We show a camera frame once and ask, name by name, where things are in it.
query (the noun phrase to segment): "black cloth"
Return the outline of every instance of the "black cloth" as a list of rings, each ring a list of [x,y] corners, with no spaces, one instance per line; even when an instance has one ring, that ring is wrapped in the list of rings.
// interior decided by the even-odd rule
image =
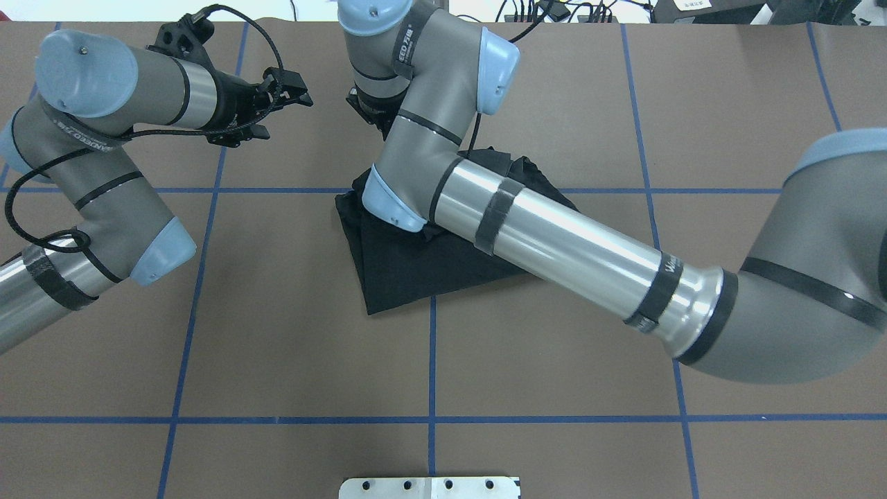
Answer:
[[[576,209],[526,157],[512,161],[508,153],[476,149],[471,161]],[[428,223],[421,231],[410,233],[379,220],[360,201],[369,173],[367,170],[354,180],[354,190],[335,198],[367,314],[526,272],[482,253],[440,226]]]

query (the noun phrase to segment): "electrical cable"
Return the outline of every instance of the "electrical cable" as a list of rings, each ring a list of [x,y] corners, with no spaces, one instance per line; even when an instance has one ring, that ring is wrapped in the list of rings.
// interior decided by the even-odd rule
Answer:
[[[506,4],[506,2],[502,2],[502,6],[499,7],[499,12],[498,12],[498,14],[496,14],[496,20],[498,20],[498,16],[502,13],[502,9],[505,8],[505,4]],[[548,13],[551,12],[553,6],[554,6],[554,2],[549,2],[548,6],[542,11],[542,15],[537,16],[536,19],[533,20],[532,24],[527,26],[527,28],[524,29],[520,34],[518,34],[517,36],[515,36],[511,40],[508,40],[508,42],[511,44],[517,43],[518,40],[520,40],[520,39],[524,38],[526,35],[528,35],[530,33],[530,31],[532,31],[536,26],[538,26],[542,22],[542,20],[544,20],[548,16]],[[467,155],[466,159],[468,159],[468,157],[471,156],[471,150],[475,148],[475,142],[477,141],[477,132],[480,129],[481,129],[481,113],[477,113],[477,117],[475,117],[475,130],[471,133],[471,141],[468,142],[468,155]]]
[[[575,9],[573,9],[573,12],[571,12],[569,14],[569,17],[567,18],[567,22],[572,22],[573,16],[575,16],[576,13],[579,12],[579,9],[581,9],[582,7],[588,7],[588,18],[590,19],[592,17],[592,15],[594,14],[595,5],[590,2],[583,2],[579,5],[577,5]]]
[[[16,221],[15,215],[12,214],[12,204],[15,202],[15,196],[19,193],[19,189],[25,185],[31,178],[40,175],[41,173],[47,171],[48,169],[56,166],[57,164],[61,164],[68,160],[72,160],[74,158],[83,156],[85,154],[89,154],[93,152],[92,149],[84,147],[83,149],[77,149],[74,152],[59,156],[58,158],[47,162],[46,164],[36,168],[34,170],[29,171],[24,174],[12,184],[12,187],[9,188],[9,193],[6,194],[6,202],[4,203],[4,214],[6,216],[6,222],[9,223],[9,227],[12,229],[14,233],[16,233],[19,237],[24,239],[31,244],[39,246],[44,250],[53,250],[58,253],[81,253],[87,248],[89,248],[91,239],[88,234],[83,231],[77,229],[71,229],[67,231],[58,231],[56,233],[52,233],[47,235],[46,237],[38,238],[29,234],[25,229],[21,228],[19,222]],[[50,241],[55,241],[62,237],[70,237],[74,239],[76,245],[74,247],[66,247],[66,246],[58,246],[50,243]]]
[[[249,24],[250,26],[255,28],[255,30],[258,31],[259,34],[262,35],[262,37],[265,39],[265,42],[267,42],[268,45],[271,47],[271,52],[274,53],[274,59],[277,61],[277,64],[278,64],[278,71],[280,72],[281,75],[283,75],[283,59],[280,58],[280,52],[277,49],[277,45],[275,45],[274,42],[271,40],[271,36],[268,35],[267,31],[265,31],[261,26],[258,25],[258,23],[256,23],[254,20],[251,20],[245,14],[241,13],[240,11],[236,11],[236,10],[232,9],[231,7],[229,7],[227,5],[213,4],[213,5],[210,5],[209,7],[204,7],[203,9],[200,10],[200,12],[203,12],[207,17],[209,16],[209,14],[211,14],[213,12],[218,12],[218,11],[230,12],[230,13],[234,14],[235,16],[243,19],[247,24]],[[262,121],[263,119],[268,117],[268,115],[271,114],[271,110],[274,109],[274,107],[280,101],[280,97],[281,97],[280,90],[281,89],[279,87],[277,89],[275,89],[274,99],[271,101],[270,105],[267,108],[265,108],[264,111],[262,111],[262,113],[259,113],[258,116],[256,116],[252,120],[249,120],[248,122],[243,123],[241,125],[237,125],[237,126],[225,128],[225,129],[220,129],[220,130],[192,130],[192,131],[191,130],[163,130],[163,129],[142,130],[142,131],[136,131],[133,133],[125,134],[125,135],[121,136],[121,139],[128,140],[128,139],[134,139],[136,137],[144,137],[146,135],[186,135],[186,136],[220,135],[220,134],[225,134],[225,133],[231,133],[232,131],[243,130],[243,129],[253,126],[256,123],[259,123],[260,121]]]
[[[512,38],[511,40],[508,40],[508,41],[511,42],[512,44],[514,44],[514,43],[516,43],[518,40],[520,40],[521,38],[524,38],[526,35],[528,35],[528,34],[530,33],[530,31],[532,31],[533,29],[535,29],[536,26],[538,26],[539,23],[541,23],[542,20],[545,19],[545,18],[548,16],[548,14],[552,11],[552,7],[554,7],[554,2],[549,2],[549,3],[548,3],[548,6],[547,6],[546,9],[542,12],[542,15],[541,15],[541,16],[537,17],[536,20],[534,20],[532,24],[530,24],[529,26],[527,26],[527,28],[524,29],[520,34],[518,34],[518,36],[515,36],[514,38]]]
[[[471,151],[475,150],[475,142],[477,141],[477,132],[481,129],[481,114],[478,113],[475,118],[475,131],[471,132],[471,141],[468,142],[468,154],[465,154],[465,159],[471,159]]]

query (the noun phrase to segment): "silver metal arm tube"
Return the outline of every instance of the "silver metal arm tube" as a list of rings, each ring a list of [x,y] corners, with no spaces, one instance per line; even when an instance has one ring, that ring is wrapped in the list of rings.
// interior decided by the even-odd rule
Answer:
[[[862,214],[844,206],[839,210],[844,213],[841,222],[827,210],[812,215],[806,207],[821,205],[823,195],[845,204],[847,196],[836,195],[843,191],[829,190],[834,185],[824,180],[816,184],[817,195],[798,194],[807,192],[807,186],[796,186],[811,175],[800,171],[787,182],[773,212],[772,218],[782,222],[768,222],[738,276],[717,267],[697,269],[456,155],[483,93],[477,76],[484,64],[474,56],[481,53],[483,59],[484,48],[476,25],[446,12],[422,15],[428,10],[423,0],[341,0],[339,8],[357,73],[412,78],[365,190],[364,205],[377,217],[413,231],[433,221],[478,249],[616,313],[626,324],[659,337],[673,358],[714,376],[753,383],[827,376],[869,351],[887,329],[887,284],[873,291],[878,286],[873,276],[887,274],[887,178],[882,163],[864,160],[867,167],[848,176],[866,184],[866,202],[852,204]],[[362,24],[360,14],[368,8],[370,21]],[[415,26],[422,27],[418,39]],[[406,71],[398,55],[404,47],[412,54]],[[887,151],[887,139],[874,142]],[[841,143],[826,149],[848,150]],[[823,157],[830,159],[825,154],[817,161]],[[372,182],[382,187],[376,189]],[[373,189],[384,195],[368,195]],[[795,203],[799,207],[794,217],[785,218],[781,206]],[[835,223],[823,232],[818,228],[823,219],[817,217]],[[857,230],[848,239],[844,224],[853,217],[865,222],[855,224]],[[783,238],[784,225],[800,219],[809,229],[804,237]],[[848,250],[863,241],[864,251]],[[833,259],[811,242],[835,244]],[[756,251],[764,247],[783,248],[781,257],[756,258]],[[803,265],[787,257],[792,252],[807,256]],[[839,269],[837,275],[852,271],[858,277],[826,275],[818,270],[823,266]],[[805,290],[809,287],[817,291]]]

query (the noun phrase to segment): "blue tape line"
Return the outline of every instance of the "blue tape line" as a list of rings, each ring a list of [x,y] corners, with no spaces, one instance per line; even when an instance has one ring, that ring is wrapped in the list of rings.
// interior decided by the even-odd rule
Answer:
[[[428,320],[428,476],[437,475],[437,296],[431,297]]]
[[[820,75],[820,84],[822,85],[822,93],[826,96],[826,104],[828,111],[832,114],[832,121],[835,122],[835,130],[841,131],[841,120],[837,118],[835,104],[831,99],[831,92],[828,91],[828,83],[826,83],[825,73],[822,72],[822,62],[820,61],[820,50],[816,47],[816,36],[813,34],[813,24],[807,21],[807,37],[810,38],[810,48],[813,50],[813,61],[816,62],[816,72]]]
[[[247,48],[247,30],[249,25],[243,23],[243,32],[240,35],[240,50],[237,56],[237,69],[234,74],[240,76],[240,70],[243,67],[243,53]],[[176,444],[176,429],[179,410],[182,407],[182,392],[184,391],[184,380],[188,372],[188,360],[191,357],[191,344],[194,338],[194,325],[197,320],[197,306],[200,302],[200,293],[203,290],[203,276],[207,268],[207,254],[209,253],[209,240],[213,232],[213,224],[216,221],[216,205],[218,204],[219,191],[222,185],[222,175],[224,173],[224,160],[227,147],[222,147],[219,153],[218,166],[216,167],[216,180],[213,183],[213,197],[209,202],[209,216],[207,217],[207,230],[203,234],[203,246],[200,250],[200,265],[197,270],[197,281],[194,284],[194,296],[191,302],[191,314],[188,318],[188,330],[184,337],[184,349],[182,351],[182,363],[178,370],[178,381],[176,385],[176,397],[172,406],[172,422],[169,424],[169,435],[167,436],[167,448],[163,455],[163,465],[161,467],[160,482],[157,486],[157,499],[163,499],[166,494],[167,478],[169,476],[169,465],[172,462],[173,448]]]
[[[0,424],[169,424],[171,420],[150,416],[0,416]]]
[[[659,416],[436,416],[436,424],[653,424],[682,423],[685,417]],[[791,421],[887,421],[884,413],[709,414],[688,415],[690,424],[783,423]],[[176,424],[313,425],[428,424],[427,416],[186,416]],[[153,416],[0,416],[0,424],[171,424]]]
[[[255,424],[255,425],[309,425],[309,424],[427,424],[425,416],[311,416],[311,417],[236,417],[194,416],[179,417],[178,424]]]
[[[699,499],[699,480],[696,477],[696,459],[693,455],[693,440],[690,438],[690,423],[687,420],[687,401],[684,399],[684,381],[680,376],[680,364],[671,361],[674,370],[674,385],[678,392],[678,411],[680,412],[680,429],[684,435],[684,452],[687,455],[687,469],[690,474],[690,493],[693,499]]]
[[[680,416],[438,416],[439,424],[679,423]]]
[[[640,171],[644,176],[644,191],[647,195],[647,210],[650,214],[650,227],[653,231],[653,244],[659,249],[659,229],[653,208],[653,193],[650,191],[650,172],[647,168],[647,151],[644,147],[644,134],[640,131],[640,113],[638,112],[638,96],[634,88],[634,74],[632,73],[632,56],[628,50],[628,33],[625,24],[619,25],[622,32],[622,50],[625,56],[625,72],[628,75],[628,92],[632,98],[632,114],[634,115],[634,133],[638,139],[638,154],[640,156]]]
[[[634,86],[634,75],[632,73],[632,56],[629,51],[628,31],[625,24],[619,25],[622,32],[622,48],[625,55],[625,72],[628,75],[628,89],[632,97],[632,112],[634,114],[634,130],[638,136],[638,153],[640,154],[640,170],[644,176],[644,189],[647,195],[647,209],[650,216],[650,230],[653,233],[653,245],[657,250],[662,247],[659,244],[659,228],[656,226],[655,206],[653,204],[653,189],[650,185],[650,172],[647,167],[647,152],[644,147],[644,135],[640,129],[640,112],[638,110],[638,97]],[[693,493],[693,499],[699,499],[699,485],[696,480],[696,465],[693,458],[693,441],[690,438],[690,425],[687,422],[687,404],[684,401],[684,385],[680,379],[680,366],[673,360],[674,384],[677,389],[678,407],[680,409],[680,426],[684,435],[684,451],[687,455],[687,472],[690,479],[690,490]]]

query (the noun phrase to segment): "black velcro strap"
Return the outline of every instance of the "black velcro strap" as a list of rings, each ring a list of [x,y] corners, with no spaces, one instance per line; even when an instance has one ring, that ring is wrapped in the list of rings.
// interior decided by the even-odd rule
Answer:
[[[437,202],[441,199],[441,192],[444,191],[444,186],[446,185],[446,181],[450,179],[450,175],[453,170],[456,170],[456,167],[459,166],[459,163],[462,162],[465,158],[461,156],[457,156],[456,159],[452,160],[450,166],[446,167],[446,171],[443,173],[443,176],[440,179],[440,182],[437,182],[437,189],[435,189],[435,195],[431,197],[431,209],[428,211],[428,221],[432,224],[435,223],[435,211],[437,211]]]
[[[735,273],[725,270],[724,283],[721,286],[718,302],[715,304],[714,312],[711,313],[711,318],[705,324],[703,332],[699,334],[696,341],[678,357],[678,362],[687,366],[692,365],[711,350],[711,347],[718,341],[721,331],[724,330],[726,320],[733,313],[738,293],[739,278],[736,277]]]
[[[419,116],[415,113],[411,113],[405,109],[401,109],[400,111],[398,111],[397,115],[402,118],[406,118],[411,122],[418,124],[419,126],[424,126],[425,128],[433,131],[437,135],[444,137],[457,146],[462,143],[462,139],[458,135],[445,129],[441,125],[428,120],[427,118]]]
[[[523,184],[517,180],[508,177],[502,179],[498,190],[487,204],[487,209],[483,212],[481,223],[477,226],[475,232],[475,248],[483,251],[487,255],[493,254],[493,248],[496,245],[496,236],[499,229],[505,223],[505,217],[511,206],[514,204],[514,198],[523,190]]]
[[[659,318],[671,302],[683,273],[684,262],[674,255],[663,253],[659,260],[659,270],[656,271],[650,289],[647,290],[644,299],[640,300],[638,310],[634,311],[624,323],[645,334],[656,329]]]
[[[94,151],[107,153],[130,141],[129,139],[111,137],[100,131],[94,131],[92,128],[81,123],[77,118],[67,113],[62,113],[55,107],[50,106],[43,97],[38,96],[37,98],[40,99],[40,106],[43,109],[43,112],[46,113],[46,116],[49,117],[50,121],[72,139],[82,142],[86,147]]]
[[[182,63],[179,62],[178,59],[175,57],[170,57],[170,59],[176,63],[178,70],[182,72],[182,79],[184,80],[184,98],[182,99],[182,106],[178,109],[176,117],[169,120],[169,123],[166,123],[164,126],[170,126],[178,120],[181,120],[182,116],[184,116],[184,112],[188,110],[188,104],[191,103],[191,79],[188,78],[188,72],[184,70],[184,66],[182,66]]]
[[[395,73],[412,80],[412,56],[416,52],[416,43],[419,42],[422,29],[425,28],[431,14],[439,8],[431,2],[416,2],[401,21],[397,43],[391,53]]]
[[[111,189],[113,189],[121,184],[125,184],[125,183],[129,182],[130,180],[135,180],[136,178],[142,178],[142,177],[144,177],[144,175],[142,175],[141,171],[131,171],[130,173],[126,173],[124,175],[121,175],[118,178],[115,178],[114,180],[109,180],[104,185],[97,187],[95,189],[92,189],[92,191],[90,191],[84,197],[78,199],[77,202],[74,203],[74,208],[77,211],[80,211],[81,208],[83,208],[84,206],[86,206],[90,202],[95,201],[95,199],[97,197],[99,197],[100,195],[110,191]]]
[[[81,310],[96,301],[97,298],[83,293],[71,281],[65,281],[43,248],[28,246],[21,252],[21,259],[43,292],[66,309]]]
[[[792,270],[760,258],[746,258],[742,270],[754,273],[785,288],[812,298],[844,315],[884,332],[887,329],[887,312],[854,296],[843,289],[820,281],[805,273]]]

